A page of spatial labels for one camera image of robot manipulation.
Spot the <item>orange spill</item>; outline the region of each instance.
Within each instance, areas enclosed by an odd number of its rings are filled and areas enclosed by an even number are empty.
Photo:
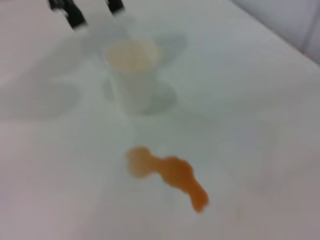
[[[146,147],[136,147],[126,153],[128,171],[135,178],[144,178],[152,173],[161,175],[164,182],[188,194],[195,211],[202,212],[209,203],[205,190],[197,182],[192,166],[176,156],[159,158]]]

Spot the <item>paper cup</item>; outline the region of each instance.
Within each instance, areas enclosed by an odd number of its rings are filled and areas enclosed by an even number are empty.
[[[115,102],[126,113],[146,111],[156,88],[161,51],[153,41],[123,40],[106,48],[105,60]]]

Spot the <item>table surface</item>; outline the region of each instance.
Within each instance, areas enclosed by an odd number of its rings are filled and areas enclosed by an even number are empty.
[[[76,32],[42,1],[1,2],[0,238],[314,239],[318,66],[227,0],[124,3],[129,34],[164,49],[140,116],[110,99],[100,51],[124,33],[103,1],[78,1]],[[159,175],[131,178],[136,146],[188,161],[205,211]]]

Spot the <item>liquid spill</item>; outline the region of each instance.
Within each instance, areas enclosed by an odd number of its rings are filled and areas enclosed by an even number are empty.
[[[188,194],[196,212],[202,212],[209,203],[206,191],[197,182],[192,166],[176,156],[159,158],[146,147],[136,147],[126,153],[128,171],[134,178],[144,178],[158,173],[173,188]]]

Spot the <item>black object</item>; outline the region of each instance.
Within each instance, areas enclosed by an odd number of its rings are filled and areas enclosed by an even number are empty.
[[[106,4],[108,5],[108,8],[112,15],[125,10],[125,6],[121,0],[106,0]]]
[[[87,22],[76,4],[72,0],[48,0],[52,11],[64,10],[67,14],[66,19],[72,29],[87,25]]]

